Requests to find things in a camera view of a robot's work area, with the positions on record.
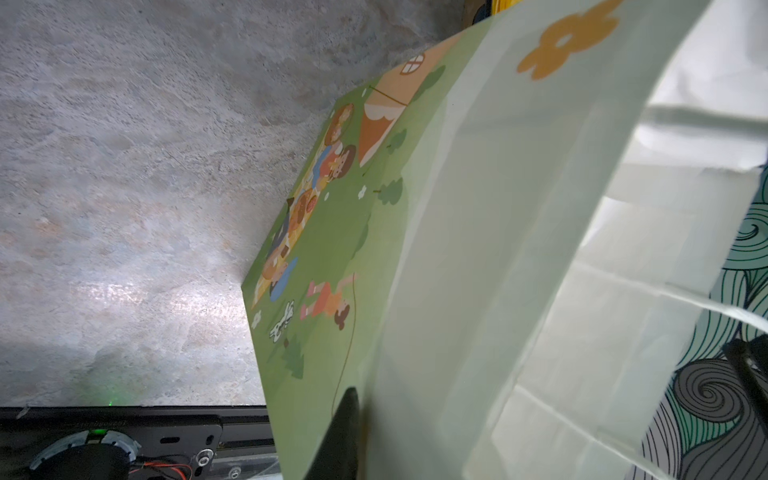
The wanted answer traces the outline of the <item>white paper takeout bag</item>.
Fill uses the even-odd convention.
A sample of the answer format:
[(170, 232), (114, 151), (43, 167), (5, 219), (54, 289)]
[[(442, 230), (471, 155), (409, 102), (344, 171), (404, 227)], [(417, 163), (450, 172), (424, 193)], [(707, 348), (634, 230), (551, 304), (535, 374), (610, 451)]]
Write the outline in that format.
[(767, 5), (521, 1), (341, 97), (242, 286), (285, 479), (763, 479)]

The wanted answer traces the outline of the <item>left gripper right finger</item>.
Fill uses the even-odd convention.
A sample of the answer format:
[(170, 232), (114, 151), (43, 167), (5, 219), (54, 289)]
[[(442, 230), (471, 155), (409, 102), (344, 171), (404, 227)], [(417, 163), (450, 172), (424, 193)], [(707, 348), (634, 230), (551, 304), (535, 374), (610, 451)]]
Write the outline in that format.
[(733, 339), (723, 348), (730, 367), (745, 390), (747, 400), (759, 421), (763, 432), (767, 431), (767, 396), (763, 393), (757, 375), (748, 363), (750, 351), (747, 342)]

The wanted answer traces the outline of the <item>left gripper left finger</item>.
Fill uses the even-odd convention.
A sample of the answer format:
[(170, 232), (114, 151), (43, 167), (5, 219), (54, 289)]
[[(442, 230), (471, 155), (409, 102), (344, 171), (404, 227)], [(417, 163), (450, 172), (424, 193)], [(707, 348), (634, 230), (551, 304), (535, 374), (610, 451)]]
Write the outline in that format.
[(305, 479), (355, 480), (359, 442), (360, 402), (357, 389), (350, 387), (342, 396)]

